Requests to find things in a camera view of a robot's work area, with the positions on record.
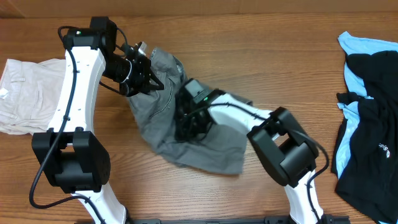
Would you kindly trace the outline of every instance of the robotic arm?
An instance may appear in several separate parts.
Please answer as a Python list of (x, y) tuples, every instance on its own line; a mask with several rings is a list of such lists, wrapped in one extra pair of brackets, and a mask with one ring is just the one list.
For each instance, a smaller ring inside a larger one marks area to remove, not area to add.
[[(60, 101), (48, 131), (35, 133), (32, 138), (32, 148), (41, 166), (32, 184), (30, 202), (36, 208), (48, 208), (67, 201), (50, 205), (34, 203), (35, 185), (44, 171), (52, 186), (72, 194), (71, 199), (80, 200), (95, 223), (133, 223), (108, 182), (111, 169), (109, 154), (94, 135), (93, 115), (98, 85), (101, 84), (100, 78), (103, 75), (119, 83), (119, 91), (114, 91), (124, 96), (162, 90), (164, 86), (150, 69), (150, 60), (145, 55), (145, 43), (130, 46), (126, 41), (121, 46), (124, 58), (113, 53), (118, 28), (107, 17), (93, 17), (89, 29), (68, 28), (65, 37), (60, 35), (67, 60)], [(187, 122), (194, 122), (194, 129), (204, 133), (207, 124), (214, 122), (247, 135), (265, 170), (285, 188), (290, 203), (290, 216), (282, 218), (283, 222), (318, 223), (320, 218), (322, 223), (349, 223), (348, 218), (339, 219), (323, 214), (314, 183), (310, 179), (315, 173), (318, 151), (286, 109), (260, 110), (221, 90), (203, 87), (196, 80), (184, 84), (178, 97), (184, 102), (184, 106), (177, 110), (181, 113), (176, 115), (182, 129)], [(289, 139), (277, 146), (274, 140), (285, 134), (289, 135)], [(67, 146), (72, 146), (74, 152), (63, 152), (62, 149)], [(306, 191), (308, 180), (310, 197)], [(280, 218), (271, 217), (260, 223), (281, 223), (280, 221)], [(231, 220), (196, 223), (214, 222), (249, 223)], [(135, 220), (134, 223), (160, 224), (160, 220)]]

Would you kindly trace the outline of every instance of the black cloth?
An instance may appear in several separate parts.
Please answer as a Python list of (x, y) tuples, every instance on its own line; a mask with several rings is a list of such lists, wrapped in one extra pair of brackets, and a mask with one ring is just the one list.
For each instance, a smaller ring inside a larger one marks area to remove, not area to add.
[(336, 193), (360, 212), (386, 223), (398, 219), (398, 53), (346, 56), (348, 68), (364, 80), (369, 96), (352, 93), (339, 101), (358, 101), (359, 124), (350, 140), (351, 158)]

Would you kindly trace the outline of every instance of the wooden surface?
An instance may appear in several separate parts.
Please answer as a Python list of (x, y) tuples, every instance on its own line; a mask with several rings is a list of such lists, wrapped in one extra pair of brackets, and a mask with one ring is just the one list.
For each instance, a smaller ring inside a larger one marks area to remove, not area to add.
[[(2, 2), (16, 13), (2, 12)], [(0, 0), (0, 17), (26, 18), (394, 11), (394, 0)]]
[[(252, 99), (263, 109), (288, 108), (330, 158), (343, 119), (335, 95), (346, 90), (344, 53), (337, 37), (347, 30), (358, 37), (398, 41), (398, 13), (112, 20), (130, 43), (144, 40), (174, 54), (190, 77)], [(57, 27), (88, 27), (89, 22), (90, 18), (0, 20), (0, 67), (7, 58), (31, 62), (62, 58)], [(113, 190), (134, 218), (260, 218), (289, 213), (283, 188), (267, 175), (251, 146), (242, 175), (177, 168), (142, 140), (126, 99), (101, 87), (95, 133), (111, 156)], [(32, 208), (28, 193), (39, 163), (30, 146), (31, 136), (0, 134), (0, 141), (0, 223), (72, 223), (90, 218), (79, 202), (48, 210)], [(324, 163), (320, 156), (318, 166)], [(349, 215), (353, 223), (371, 223), (334, 193), (336, 181), (329, 169), (316, 179), (325, 212)], [(38, 202), (63, 197), (60, 189), (41, 178), (35, 195)]]

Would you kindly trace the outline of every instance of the white cloth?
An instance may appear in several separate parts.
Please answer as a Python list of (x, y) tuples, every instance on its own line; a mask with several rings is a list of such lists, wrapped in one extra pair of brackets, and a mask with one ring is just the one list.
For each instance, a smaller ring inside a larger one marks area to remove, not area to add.
[(45, 132), (60, 98), (65, 60), (41, 63), (8, 59), (0, 79), (0, 131)]

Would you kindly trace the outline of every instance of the white plastic part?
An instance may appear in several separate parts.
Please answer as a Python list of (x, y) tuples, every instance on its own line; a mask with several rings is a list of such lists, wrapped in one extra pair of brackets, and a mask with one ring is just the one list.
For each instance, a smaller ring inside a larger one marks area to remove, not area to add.
[[(90, 198), (106, 224), (124, 224), (126, 222), (127, 210), (119, 203), (109, 183), (103, 185), (101, 191), (98, 193), (95, 193), (92, 190), (83, 190), (76, 191), (72, 195), (84, 195)], [(88, 203), (85, 203), (83, 199), (79, 199), (79, 201), (85, 206), (91, 217), (93, 217), (95, 223), (100, 224), (101, 222), (95, 215), (92, 207)]]
[[(316, 224), (318, 222), (315, 214), (312, 212), (310, 202), (308, 201), (307, 182), (315, 174), (315, 170), (308, 172), (298, 181), (298, 185), (293, 188), (285, 186), (285, 192), (290, 203), (290, 216), (297, 224)], [(315, 183), (312, 180), (310, 186), (311, 201), (318, 213), (318, 217), (323, 215), (323, 209), (319, 206)]]
[[(211, 102), (211, 104), (216, 103), (234, 104), (263, 118), (268, 118), (269, 113), (272, 112), (271, 110), (260, 110), (259, 108), (242, 103), (233, 98), (229, 93), (225, 93)], [(233, 106), (211, 106), (209, 107), (208, 111), (215, 123), (227, 125), (244, 135), (247, 135), (247, 133), (250, 132), (254, 126), (259, 126), (264, 122), (263, 120), (255, 118), (241, 109)]]
[[(92, 50), (90, 47), (73, 47), (72, 54), (76, 61), (76, 69), (79, 72), (77, 73), (75, 94), (69, 112), (70, 120), (67, 122), (64, 132), (74, 132), (76, 127), (82, 127), (84, 131), (94, 133), (94, 107), (98, 84), (105, 70), (104, 56), (99, 49)], [(54, 132), (58, 132), (61, 127), (72, 88), (73, 65), (67, 51), (65, 58), (67, 69), (60, 100), (48, 126), (48, 129), (54, 128)]]

